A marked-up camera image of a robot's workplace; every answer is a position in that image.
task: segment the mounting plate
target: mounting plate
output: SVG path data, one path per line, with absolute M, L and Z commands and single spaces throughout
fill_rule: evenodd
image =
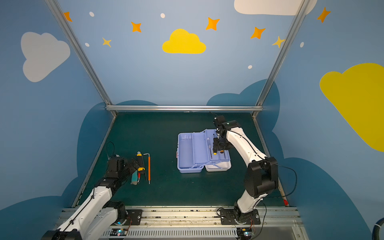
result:
M 127 211 L 127 224 L 129 225 L 129 220 L 132 220 L 131 225 L 140 225 L 141 222 L 141 216 L 143 213 L 143 210 L 141 209 L 126 209 Z
M 238 225 L 235 221 L 235 214 L 233 213 L 233 209 L 220 209 L 220 220 L 221 225 Z M 260 216 L 257 209 L 253 210 L 251 213 L 251 217 L 255 225 L 260 225 Z M 249 219 L 244 225 L 250 225 L 251 219 Z

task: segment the robotic arm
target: robotic arm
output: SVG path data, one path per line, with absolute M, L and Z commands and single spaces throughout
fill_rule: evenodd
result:
M 57 230 L 47 231 L 41 240 L 94 240 L 113 223 L 126 221 L 123 202 L 109 202 L 127 178 L 140 168 L 136 160 L 113 155 L 108 169 L 78 210 Z
M 263 197 L 278 188 L 277 161 L 260 152 L 236 121 L 227 122 L 223 116 L 217 116 L 214 123 L 218 136 L 214 138 L 214 154 L 234 147 L 247 166 L 245 191 L 235 203 L 234 209 L 235 221 L 244 224 Z

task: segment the metal rail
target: metal rail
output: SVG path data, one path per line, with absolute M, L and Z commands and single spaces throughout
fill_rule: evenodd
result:
M 88 57 L 85 55 L 85 52 L 83 51 L 79 40 L 77 39 L 73 29 L 71 28 L 71 25 L 68 23 L 67 19 L 63 15 L 63 11 L 60 7 L 60 4 L 57 2 L 57 0 L 45 0 L 45 2 L 48 5 L 49 9 L 51 10 L 53 16 L 56 18 L 57 22 L 59 23 L 59 26 L 62 28 L 68 41 L 71 43 L 75 53 L 79 57 L 81 63 L 83 64 L 85 70 L 87 71 L 96 89 L 99 91 L 105 104 L 107 105 L 113 104 L 106 90 L 104 89 L 103 84 L 101 83 L 99 77 L 97 76 L 95 70 L 93 69 L 91 62 L 89 61 Z M 116 112 L 111 111 L 111 113 L 114 117 L 116 117 Z
M 109 124 L 108 130 L 107 130 L 107 132 L 105 133 L 105 136 L 104 136 L 104 138 L 103 138 L 103 141 L 101 142 L 101 145 L 100 145 L 100 147 L 99 147 L 98 152 L 96 153 L 95 158 L 93 159 L 92 165 L 90 166 L 90 168 L 89 168 L 89 170 L 88 170 L 88 173 L 87 173 L 87 175 L 85 176 L 85 179 L 84 179 L 84 181 L 83 181 L 83 184 L 81 185 L 81 187 L 80 187 L 80 189 L 79 189 L 79 192 L 77 192 L 76 198 L 74 199 L 74 201 L 73 201 L 73 203 L 72 203 L 72 207 L 77 206 L 77 204 L 79 203 L 79 200 L 80 200 L 80 198 L 81 198 L 81 195 L 83 194 L 83 191 L 84 191 L 84 189 L 85 189 L 85 186 L 86 186 L 87 183 L 88 183 L 89 177 L 91 176 L 91 174 L 92 174 L 92 172 L 93 172 L 93 169 L 94 169 L 94 167 L 95 167 L 95 165 L 96 165 L 96 162 L 97 162 L 97 160 L 99 159 L 99 156 L 100 156 L 100 154 L 101 154 L 101 151 L 102 151 L 102 149 L 103 149 L 103 147 L 104 147 L 105 142 L 107 141 L 109 132 L 111 131 L 111 129 L 112 129 L 112 127 L 113 127 L 113 124 L 114 124 L 115 120 L 116 120 L 116 117 L 113 117 L 111 123 Z
M 249 225 L 221 225 L 216 210 L 219 207 L 233 209 L 233 206 L 126 206 L 126 209 L 141 209 L 141 223 L 130 226 L 127 236 L 114 236 L 114 239 L 129 238 L 212 238 L 235 237 L 237 227 Z M 77 208 L 63 209 L 55 225 L 59 227 Z M 260 216 L 264 216 L 265 207 L 257 207 Z M 299 212 L 295 207 L 266 207 L 263 218 L 264 228 L 292 230 L 296 240 L 308 240 Z M 110 239 L 110 232 L 116 228 L 128 228 L 128 225 L 112 225 L 100 239 Z
M 262 106 L 107 105 L 109 111 L 261 111 Z
M 277 55 L 276 61 L 273 64 L 272 70 L 267 78 L 267 81 L 264 84 L 264 87 L 260 93 L 259 98 L 257 99 L 256 106 L 262 106 L 264 103 L 264 100 L 269 92 L 269 90 L 272 87 L 272 84 L 280 70 L 281 65 L 283 64 L 283 61 L 285 57 L 288 54 L 289 48 L 291 47 L 293 40 L 296 37 L 297 32 L 299 31 L 299 28 L 304 20 L 305 17 L 305 11 L 307 9 L 308 3 L 310 0 L 303 0 L 299 6 L 299 9 L 295 15 L 295 18 L 292 21 L 292 24 L 288 30 L 287 36 L 285 37 L 285 41 L 283 43 L 283 46 L 281 47 L 279 54 Z M 257 111 L 254 111 L 252 113 L 254 117 L 257 115 Z

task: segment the blue wall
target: blue wall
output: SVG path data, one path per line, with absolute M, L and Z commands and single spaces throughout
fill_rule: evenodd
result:
M 285 38 L 293 20 L 289 14 L 242 14 L 233 0 L 59 3 L 70 13 L 70 24 L 114 104 L 141 100 L 157 105 L 206 105 L 218 94 L 240 94 L 268 77 L 279 51 L 273 44 L 278 36 Z M 208 18 L 220 19 L 216 31 L 206 30 Z M 141 23 L 141 32 L 133 32 L 131 22 Z M 260 39 L 251 39 L 255 27 L 265 28 Z M 179 28 L 196 34 L 206 45 L 205 52 L 164 52 L 163 43 Z M 111 47 L 103 45 L 103 38 L 111 40 Z M 253 105 L 259 93 L 250 101 L 235 102 Z
M 317 18 L 325 7 L 331 13 L 322 23 Z M 312 240 L 370 239 L 384 214 L 384 152 L 361 139 L 319 86 L 331 71 L 343 73 L 361 63 L 384 66 L 377 42 L 384 38 L 383 9 L 382 1 L 318 0 L 257 117 L 271 155 L 298 172 L 298 189 L 288 200 L 299 208 Z M 363 78 L 356 91 L 369 87 Z M 369 114 L 356 110 L 360 118 Z M 280 175 L 289 192 L 294 175 L 285 169 Z
M 5 239 L 40 239 L 73 202 L 112 116 L 44 0 L 5 1 L 0 21 L 0 232 Z M 23 72 L 26 32 L 52 35 L 70 50 L 38 82 Z M 54 62 L 60 49 L 43 40 L 34 42 L 33 57 L 47 47 Z

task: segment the wall mural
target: wall mural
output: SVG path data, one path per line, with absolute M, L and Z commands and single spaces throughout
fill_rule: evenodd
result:
M 39 82 L 70 56 L 66 42 L 58 41 L 49 33 L 24 33 L 21 39 L 22 52 L 26 58 L 23 72 L 31 82 Z
M 261 127 L 271 122 L 272 111 L 278 112 L 273 126 L 276 138 L 265 139 L 268 148 L 281 145 L 284 159 L 306 159 L 324 170 L 348 195 L 366 223 L 348 231 L 328 222 L 330 231 L 324 232 L 326 228 L 320 224 L 313 222 L 308 227 L 306 222 L 310 239 L 347 239 L 343 234 L 372 230 L 384 212 L 384 193 L 378 190 L 384 181 L 384 65 L 383 45 L 377 41 L 384 38 L 382 9 L 384 2 L 372 5 L 363 0 L 317 0 L 275 80 L 280 109 L 268 105 L 267 100 L 263 104 L 265 111 L 260 116 L 267 118 L 259 122 Z M 362 162 L 370 167 L 361 167 Z M 331 185 L 322 180 L 308 182 L 327 191 Z M 337 195 L 332 193 L 331 203 Z M 322 221 L 317 212 L 327 213 L 321 209 L 325 204 L 320 207 L 309 200 L 308 206 L 312 209 L 299 209 L 303 221 Z M 329 214 L 333 214 L 338 208 L 330 209 Z M 369 231 L 364 232 L 365 237 L 350 239 L 368 239 Z
M 321 20 L 321 22 L 323 23 L 325 18 L 328 16 L 328 14 L 330 14 L 331 12 L 330 11 L 327 11 L 325 8 L 323 10 L 323 12 L 321 13 L 321 15 L 317 18 L 317 20 Z
M 384 67 L 362 63 L 343 73 L 329 72 L 321 78 L 320 88 L 364 142 L 384 152 Z M 356 114 L 356 109 L 369 116 Z
M 300 2 L 59 0 L 112 102 L 158 105 L 206 105 L 267 78 Z
M 308 4 L 308 14 L 317 0 L 311 0 Z M 301 0 L 235 0 L 235 9 L 242 14 L 268 14 L 268 15 L 295 15 Z
M 196 34 L 189 33 L 184 29 L 175 30 L 170 35 L 169 41 L 163 43 L 163 51 L 166 53 L 199 54 L 203 53 L 206 48 Z

